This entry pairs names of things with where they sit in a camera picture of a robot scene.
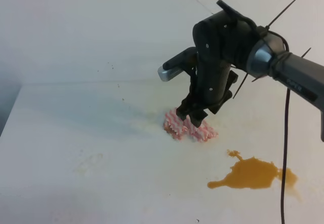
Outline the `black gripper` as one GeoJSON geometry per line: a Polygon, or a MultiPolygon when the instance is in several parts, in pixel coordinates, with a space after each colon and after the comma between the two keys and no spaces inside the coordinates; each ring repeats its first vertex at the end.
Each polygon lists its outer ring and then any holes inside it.
{"type": "Polygon", "coordinates": [[[232,97],[231,66],[245,70],[252,47],[261,39],[253,20],[222,0],[217,5],[220,12],[193,27],[196,73],[191,73],[189,94],[176,109],[180,120],[190,119],[196,128],[208,116],[205,109],[216,114],[232,97]]]}

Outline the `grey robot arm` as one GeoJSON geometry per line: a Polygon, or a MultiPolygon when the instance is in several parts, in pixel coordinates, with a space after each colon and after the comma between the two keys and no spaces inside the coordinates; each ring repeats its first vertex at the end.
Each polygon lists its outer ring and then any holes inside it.
{"type": "Polygon", "coordinates": [[[206,109],[216,114],[232,97],[236,67],[258,80],[269,76],[319,110],[323,110],[323,66],[294,55],[286,40],[268,27],[257,26],[223,1],[221,11],[193,27],[194,48],[180,67],[190,75],[189,94],[177,116],[199,127],[206,109]]]}

